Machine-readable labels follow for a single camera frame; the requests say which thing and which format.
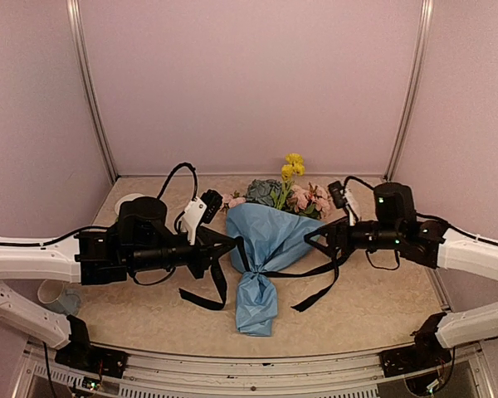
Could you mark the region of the black printed ribbon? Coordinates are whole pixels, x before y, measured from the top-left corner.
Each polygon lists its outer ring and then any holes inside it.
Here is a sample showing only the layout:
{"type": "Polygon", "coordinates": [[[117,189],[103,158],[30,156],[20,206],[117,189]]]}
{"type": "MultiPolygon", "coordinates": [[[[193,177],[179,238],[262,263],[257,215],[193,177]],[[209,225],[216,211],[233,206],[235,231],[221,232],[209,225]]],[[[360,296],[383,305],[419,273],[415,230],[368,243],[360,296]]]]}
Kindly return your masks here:
{"type": "Polygon", "coordinates": [[[265,243],[246,241],[244,250],[232,253],[232,265],[242,272],[242,279],[237,287],[238,323],[256,323],[269,321],[276,317],[278,311],[278,296],[272,279],[298,279],[334,273],[334,279],[339,277],[339,267],[349,257],[341,256],[334,261],[317,266],[301,274],[286,273],[284,270],[314,249],[307,245],[304,236],[288,238],[270,252],[271,246],[265,243]]]}

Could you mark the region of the pale pink fake flower stem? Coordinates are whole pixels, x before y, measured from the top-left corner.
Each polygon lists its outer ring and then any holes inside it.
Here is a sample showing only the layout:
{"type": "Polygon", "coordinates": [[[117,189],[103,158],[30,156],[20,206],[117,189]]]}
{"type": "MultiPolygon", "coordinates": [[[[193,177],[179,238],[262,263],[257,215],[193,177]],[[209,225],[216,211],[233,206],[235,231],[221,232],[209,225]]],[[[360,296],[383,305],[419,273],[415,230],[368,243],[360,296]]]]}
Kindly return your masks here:
{"type": "Polygon", "coordinates": [[[289,212],[315,220],[326,218],[331,210],[330,195],[327,190],[311,182],[307,188],[293,185],[286,204],[289,212]]]}

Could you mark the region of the blue wrapping paper sheet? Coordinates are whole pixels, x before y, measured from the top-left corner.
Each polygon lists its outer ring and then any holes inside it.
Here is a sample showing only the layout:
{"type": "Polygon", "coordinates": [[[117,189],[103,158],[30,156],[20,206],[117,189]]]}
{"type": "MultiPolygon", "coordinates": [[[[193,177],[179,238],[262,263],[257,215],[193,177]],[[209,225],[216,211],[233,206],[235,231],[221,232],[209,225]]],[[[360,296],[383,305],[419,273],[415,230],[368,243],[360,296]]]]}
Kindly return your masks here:
{"type": "Polygon", "coordinates": [[[297,216],[270,206],[243,203],[227,211],[227,235],[243,239],[247,262],[231,253],[232,267],[242,274],[237,285],[237,331],[269,337],[278,314],[276,286],[266,272],[281,272],[310,252],[304,236],[322,221],[297,216]]]}

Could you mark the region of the blue fake flower bunch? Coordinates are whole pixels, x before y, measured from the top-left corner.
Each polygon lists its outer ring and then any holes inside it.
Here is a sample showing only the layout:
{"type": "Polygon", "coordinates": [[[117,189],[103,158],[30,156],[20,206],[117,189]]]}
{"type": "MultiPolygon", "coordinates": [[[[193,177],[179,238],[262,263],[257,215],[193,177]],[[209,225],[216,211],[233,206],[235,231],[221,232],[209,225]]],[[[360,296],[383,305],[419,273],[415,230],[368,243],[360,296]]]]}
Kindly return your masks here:
{"type": "Polygon", "coordinates": [[[247,187],[247,202],[275,207],[281,194],[282,184],[275,179],[255,179],[247,187]]]}

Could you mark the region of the yellow fake flower stem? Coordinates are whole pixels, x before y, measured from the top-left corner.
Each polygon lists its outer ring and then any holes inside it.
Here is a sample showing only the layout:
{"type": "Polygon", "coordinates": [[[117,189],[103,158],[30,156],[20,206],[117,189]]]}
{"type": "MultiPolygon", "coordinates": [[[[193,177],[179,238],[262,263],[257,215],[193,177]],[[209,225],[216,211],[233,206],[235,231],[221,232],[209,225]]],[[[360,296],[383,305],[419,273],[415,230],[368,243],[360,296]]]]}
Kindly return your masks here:
{"type": "Polygon", "coordinates": [[[286,155],[286,163],[281,168],[281,191],[276,200],[276,209],[281,210],[286,204],[295,177],[305,174],[304,158],[298,153],[286,155]]]}

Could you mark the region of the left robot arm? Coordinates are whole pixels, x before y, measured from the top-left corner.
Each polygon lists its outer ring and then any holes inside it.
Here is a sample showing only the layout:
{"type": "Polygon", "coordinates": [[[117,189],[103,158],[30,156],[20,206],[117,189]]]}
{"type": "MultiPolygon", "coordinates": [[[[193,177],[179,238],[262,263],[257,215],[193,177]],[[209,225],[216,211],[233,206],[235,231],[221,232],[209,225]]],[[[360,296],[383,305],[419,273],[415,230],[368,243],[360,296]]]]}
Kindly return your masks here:
{"type": "Polygon", "coordinates": [[[141,196],[123,201],[116,222],[108,227],[85,226],[50,240],[0,237],[0,319],[89,369],[100,360],[100,352],[90,343],[85,322],[33,303],[10,289],[8,280],[106,285],[135,279],[146,271],[173,274],[185,266],[196,279],[209,271],[220,299],[212,301],[184,289],[180,297],[205,309],[223,309],[227,281],[219,260],[231,250],[243,259],[247,256],[241,237],[207,227],[221,205],[222,196],[214,190],[194,193],[171,231],[161,197],[141,196]]]}

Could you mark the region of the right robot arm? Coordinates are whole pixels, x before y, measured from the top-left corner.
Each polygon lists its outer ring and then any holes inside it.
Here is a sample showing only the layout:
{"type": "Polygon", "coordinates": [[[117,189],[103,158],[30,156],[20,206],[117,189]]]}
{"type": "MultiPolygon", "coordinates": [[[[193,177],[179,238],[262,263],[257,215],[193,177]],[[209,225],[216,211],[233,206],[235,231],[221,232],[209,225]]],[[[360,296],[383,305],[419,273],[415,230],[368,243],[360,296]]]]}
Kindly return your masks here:
{"type": "MultiPolygon", "coordinates": [[[[410,187],[384,182],[372,187],[375,219],[359,220],[352,210],[344,182],[330,184],[329,191],[346,215],[305,235],[305,243],[340,266],[357,250],[366,254],[391,250],[429,269],[452,269],[498,281],[498,240],[463,231],[450,222],[416,211],[410,187]]],[[[498,301],[464,312],[430,316],[414,334],[408,361],[424,368],[441,350],[498,337],[498,301]]]]}

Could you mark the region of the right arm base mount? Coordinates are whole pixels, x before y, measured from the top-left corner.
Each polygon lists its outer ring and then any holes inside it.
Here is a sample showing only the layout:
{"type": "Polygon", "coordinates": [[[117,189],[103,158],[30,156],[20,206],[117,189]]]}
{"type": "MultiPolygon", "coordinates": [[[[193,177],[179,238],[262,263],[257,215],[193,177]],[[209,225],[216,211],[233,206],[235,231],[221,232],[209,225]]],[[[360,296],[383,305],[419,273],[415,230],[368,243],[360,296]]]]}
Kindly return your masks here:
{"type": "Polygon", "coordinates": [[[423,371],[451,362],[455,349],[420,348],[408,345],[381,351],[379,358],[386,378],[423,371]]]}

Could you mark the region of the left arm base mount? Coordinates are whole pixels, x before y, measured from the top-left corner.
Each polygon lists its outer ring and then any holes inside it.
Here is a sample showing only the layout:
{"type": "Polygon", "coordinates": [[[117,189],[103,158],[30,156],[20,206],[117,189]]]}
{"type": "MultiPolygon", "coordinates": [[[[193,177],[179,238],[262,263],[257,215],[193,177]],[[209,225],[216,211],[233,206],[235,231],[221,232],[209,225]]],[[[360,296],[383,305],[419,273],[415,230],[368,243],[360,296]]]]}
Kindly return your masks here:
{"type": "Polygon", "coordinates": [[[56,351],[55,362],[76,370],[120,379],[128,358],[129,355],[120,350],[70,342],[56,351]]]}

